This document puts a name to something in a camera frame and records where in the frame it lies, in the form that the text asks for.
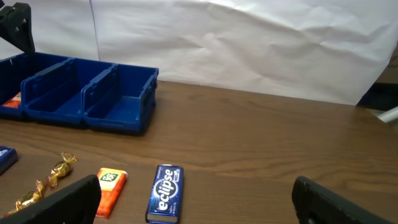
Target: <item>white paper sheet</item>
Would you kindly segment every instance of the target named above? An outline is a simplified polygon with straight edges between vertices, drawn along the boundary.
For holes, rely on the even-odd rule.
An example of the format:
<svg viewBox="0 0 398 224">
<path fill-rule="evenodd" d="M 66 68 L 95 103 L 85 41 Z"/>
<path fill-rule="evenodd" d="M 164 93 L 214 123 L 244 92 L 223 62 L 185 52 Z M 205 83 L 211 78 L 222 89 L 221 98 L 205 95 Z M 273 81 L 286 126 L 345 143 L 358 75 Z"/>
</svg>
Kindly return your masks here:
<svg viewBox="0 0 398 224">
<path fill-rule="evenodd" d="M 28 3 L 37 52 L 98 60 L 89 0 L 4 0 L 6 6 Z M 0 38 L 0 59 L 22 53 Z"/>
<path fill-rule="evenodd" d="M 92 0 L 100 60 L 161 80 L 356 104 L 398 40 L 396 0 Z"/>
</svg>

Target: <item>wood grain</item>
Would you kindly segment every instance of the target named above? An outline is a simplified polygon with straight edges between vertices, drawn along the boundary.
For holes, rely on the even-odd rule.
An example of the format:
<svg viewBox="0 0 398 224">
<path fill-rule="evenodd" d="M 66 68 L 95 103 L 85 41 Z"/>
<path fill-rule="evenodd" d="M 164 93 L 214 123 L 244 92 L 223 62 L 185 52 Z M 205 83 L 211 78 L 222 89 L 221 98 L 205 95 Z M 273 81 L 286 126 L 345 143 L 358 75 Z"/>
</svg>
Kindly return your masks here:
<svg viewBox="0 0 398 224">
<path fill-rule="evenodd" d="M 95 223 L 145 223 L 158 164 L 185 168 L 181 223 L 298 223 L 298 175 L 398 222 L 398 135 L 354 106 L 159 82 L 143 136 L 0 120 L 0 144 L 21 155 L 0 176 L 2 214 L 67 151 L 79 162 L 60 189 L 101 167 L 129 173 L 110 219 Z"/>
</svg>

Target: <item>robotic arm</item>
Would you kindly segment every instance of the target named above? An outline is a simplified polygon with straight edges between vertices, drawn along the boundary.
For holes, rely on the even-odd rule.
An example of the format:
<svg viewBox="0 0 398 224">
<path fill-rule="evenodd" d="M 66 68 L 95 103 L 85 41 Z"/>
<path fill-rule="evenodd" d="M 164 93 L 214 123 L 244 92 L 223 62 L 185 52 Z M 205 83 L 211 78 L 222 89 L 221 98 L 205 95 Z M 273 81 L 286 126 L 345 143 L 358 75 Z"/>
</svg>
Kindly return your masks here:
<svg viewBox="0 0 398 224">
<path fill-rule="evenodd" d="M 0 9 L 4 2 L 0 0 Z M 15 3 L 0 10 L 0 37 L 27 54 L 35 52 L 30 6 Z"/>
</svg>

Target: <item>orange tic tac box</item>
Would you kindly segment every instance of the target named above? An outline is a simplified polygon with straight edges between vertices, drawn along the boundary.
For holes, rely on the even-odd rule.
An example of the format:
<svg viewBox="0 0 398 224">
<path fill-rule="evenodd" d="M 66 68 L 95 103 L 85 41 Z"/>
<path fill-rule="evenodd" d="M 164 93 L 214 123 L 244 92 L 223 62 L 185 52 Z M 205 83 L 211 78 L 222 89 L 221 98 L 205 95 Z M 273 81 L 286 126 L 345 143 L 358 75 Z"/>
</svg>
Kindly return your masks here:
<svg viewBox="0 0 398 224">
<path fill-rule="evenodd" d="M 101 168 L 97 174 L 101 186 L 101 201 L 97 217 L 109 218 L 114 204 L 127 181 L 127 172 L 117 169 Z"/>
</svg>

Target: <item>wooden table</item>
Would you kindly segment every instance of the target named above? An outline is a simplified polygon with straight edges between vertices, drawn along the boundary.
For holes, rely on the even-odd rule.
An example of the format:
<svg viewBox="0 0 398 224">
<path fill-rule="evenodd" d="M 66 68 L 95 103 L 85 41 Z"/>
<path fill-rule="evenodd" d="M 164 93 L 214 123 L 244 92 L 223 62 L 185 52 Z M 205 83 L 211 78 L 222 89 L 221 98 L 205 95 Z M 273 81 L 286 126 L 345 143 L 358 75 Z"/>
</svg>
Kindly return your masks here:
<svg viewBox="0 0 398 224">
<path fill-rule="evenodd" d="M 60 189 L 101 167 L 129 173 L 111 218 L 95 223 L 145 223 L 158 164 L 185 168 L 181 224 L 298 223 L 298 175 L 398 222 L 398 135 L 354 106 L 159 82 L 144 136 L 0 120 L 0 144 L 20 155 L 0 176 L 1 214 L 67 151 L 79 162 Z"/>
</svg>

